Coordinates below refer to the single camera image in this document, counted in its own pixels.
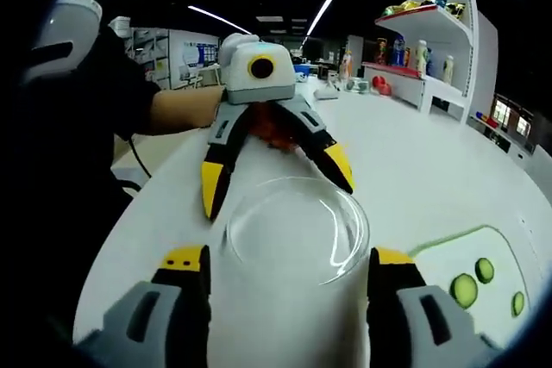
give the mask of cucumber slice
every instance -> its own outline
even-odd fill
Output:
[[[511,299],[511,315],[515,318],[521,314],[521,311],[524,310],[525,305],[525,296],[521,292],[516,292],[514,297]]]
[[[450,284],[450,295],[463,309],[472,306],[477,299],[477,284],[475,279],[466,273],[457,276]]]
[[[475,262],[475,275],[483,284],[488,284],[494,278],[494,266],[487,258],[481,258]]]

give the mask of person's arm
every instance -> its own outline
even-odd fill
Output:
[[[160,135],[208,127],[215,120],[222,94],[222,86],[157,92],[150,107],[149,124],[137,132]]]

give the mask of wall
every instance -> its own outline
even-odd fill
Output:
[[[359,69],[362,68],[362,50],[364,48],[364,38],[350,34],[347,37],[347,50],[353,54],[353,76],[356,77]]]
[[[489,115],[499,66],[499,32],[481,12],[479,12],[479,23],[479,59],[470,114],[479,111]]]
[[[218,47],[219,39],[210,34],[199,34],[186,30],[169,30],[169,65],[171,66],[171,88],[176,89],[187,84],[183,79],[187,70],[183,61],[184,55],[188,64],[197,64],[198,52],[195,44],[212,45]],[[197,70],[197,66],[190,68],[190,74]]]

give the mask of black circle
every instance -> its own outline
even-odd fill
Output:
[[[253,64],[251,64],[251,75],[258,79],[270,77],[273,70],[274,65],[270,59],[258,58]]]

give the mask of person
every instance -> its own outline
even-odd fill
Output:
[[[110,170],[114,134],[130,140],[207,127],[222,90],[160,90],[104,25],[76,71],[18,91],[17,189],[40,200],[26,240],[27,273],[40,269],[33,290],[47,324],[72,335],[88,271],[132,200]]]

